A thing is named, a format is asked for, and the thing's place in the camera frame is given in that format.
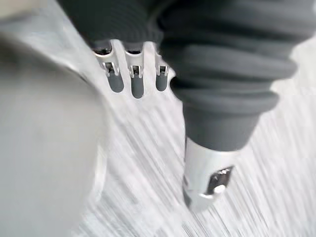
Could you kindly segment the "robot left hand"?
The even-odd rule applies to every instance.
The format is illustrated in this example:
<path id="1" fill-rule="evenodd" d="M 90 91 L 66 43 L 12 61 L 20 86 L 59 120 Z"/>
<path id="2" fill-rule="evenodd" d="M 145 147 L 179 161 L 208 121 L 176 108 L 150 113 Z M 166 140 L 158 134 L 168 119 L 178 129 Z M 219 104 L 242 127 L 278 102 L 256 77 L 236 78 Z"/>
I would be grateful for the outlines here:
<path id="1" fill-rule="evenodd" d="M 185 123 L 183 197 L 207 209 L 227 188 L 235 159 L 271 90 L 294 75 L 293 49 L 316 31 L 313 0 L 61 0 L 113 92 L 124 84 L 113 41 L 125 53 L 131 92 L 144 95 L 144 46 L 155 49 L 156 89 L 170 87 Z"/>

